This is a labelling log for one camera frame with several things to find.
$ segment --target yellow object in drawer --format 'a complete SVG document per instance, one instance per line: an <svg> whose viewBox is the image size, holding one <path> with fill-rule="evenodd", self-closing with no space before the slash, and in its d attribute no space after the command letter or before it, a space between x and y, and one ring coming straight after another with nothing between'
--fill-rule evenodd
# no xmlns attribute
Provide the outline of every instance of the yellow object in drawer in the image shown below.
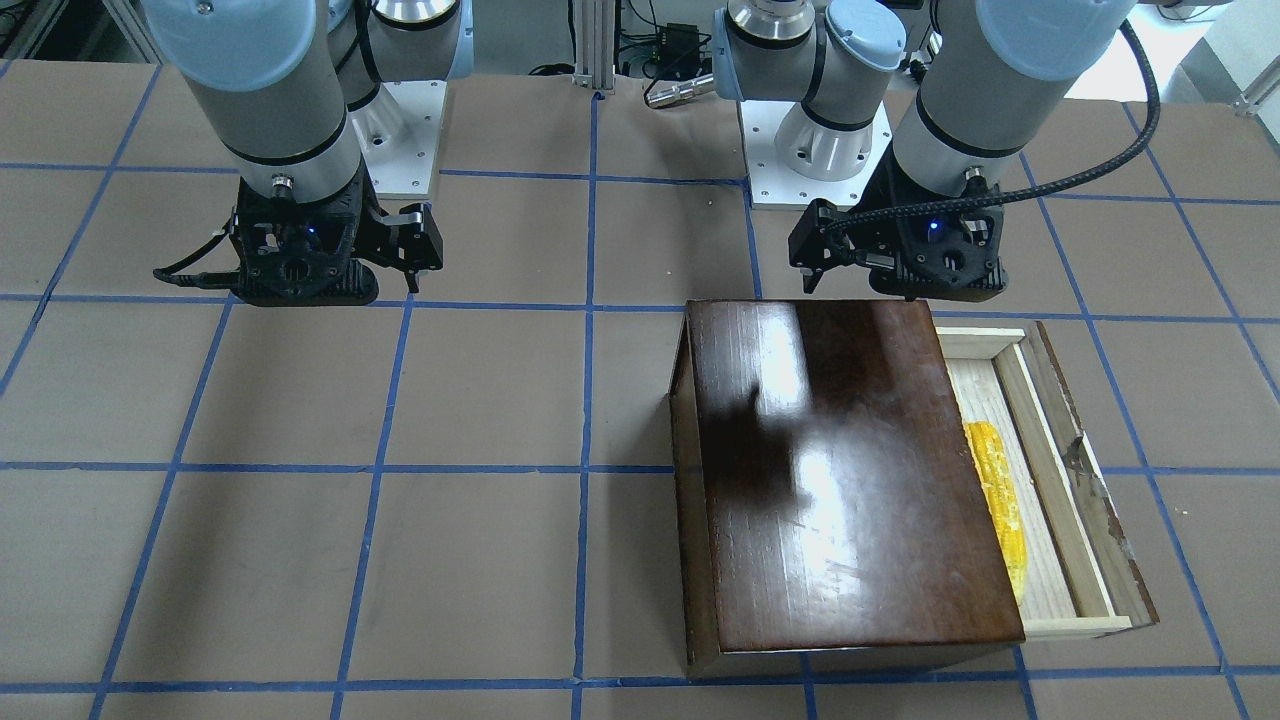
<svg viewBox="0 0 1280 720"><path fill-rule="evenodd" d="M1005 443L996 427L987 421L965 423L964 434L969 438L969 450L978 466L982 493L987 496L987 510L996 525L1000 553L1005 556L1014 598L1021 605L1027 591L1027 538L1023 534L1023 516L1018 510L1018 495L1014 492Z"/></svg>

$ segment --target open drawer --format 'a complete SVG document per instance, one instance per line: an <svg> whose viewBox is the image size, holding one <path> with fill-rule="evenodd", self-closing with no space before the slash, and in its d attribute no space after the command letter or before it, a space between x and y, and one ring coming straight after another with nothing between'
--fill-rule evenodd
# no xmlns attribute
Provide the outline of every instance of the open drawer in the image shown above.
<svg viewBox="0 0 1280 720"><path fill-rule="evenodd" d="M1044 327L938 328L938 341L964 420L1005 439L1027 538L1027 639L1158 621Z"/></svg>

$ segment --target wooden drawer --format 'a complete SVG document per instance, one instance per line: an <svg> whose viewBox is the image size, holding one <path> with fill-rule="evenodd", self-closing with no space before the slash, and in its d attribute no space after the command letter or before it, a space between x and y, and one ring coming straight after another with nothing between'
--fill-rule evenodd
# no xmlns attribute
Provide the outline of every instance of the wooden drawer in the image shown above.
<svg viewBox="0 0 1280 720"><path fill-rule="evenodd" d="M923 302L691 302L671 389L694 676L936 667L1156 621L1052 348ZM1021 606L963 420L1005 438Z"/></svg>

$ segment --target corn cob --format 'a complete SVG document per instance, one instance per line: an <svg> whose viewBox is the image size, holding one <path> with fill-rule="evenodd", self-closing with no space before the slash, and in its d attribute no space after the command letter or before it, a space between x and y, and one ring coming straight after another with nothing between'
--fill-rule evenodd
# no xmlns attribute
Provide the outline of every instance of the corn cob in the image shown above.
<svg viewBox="0 0 1280 720"><path fill-rule="evenodd" d="M1005 557L1014 598L1021 605L1027 591L1027 538L1023 534L1023 516L1018 510L1018 495L1014 492L1005 443L996 427L987 421L965 423L964 433L978 466L982 492L987 496L987 510L996 525L1000 553Z"/></svg>

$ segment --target glossy wooden surface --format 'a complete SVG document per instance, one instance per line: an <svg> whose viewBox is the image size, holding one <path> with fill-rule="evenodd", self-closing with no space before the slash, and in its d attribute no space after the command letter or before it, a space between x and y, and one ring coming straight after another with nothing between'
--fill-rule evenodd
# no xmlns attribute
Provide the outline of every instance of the glossy wooden surface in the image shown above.
<svg viewBox="0 0 1280 720"><path fill-rule="evenodd" d="M705 543L685 548L686 588L703 588L686 600L704 605L689 609L691 641L708 628L721 652L1023 639L924 304L691 302L686 319L672 396L682 544Z"/></svg>

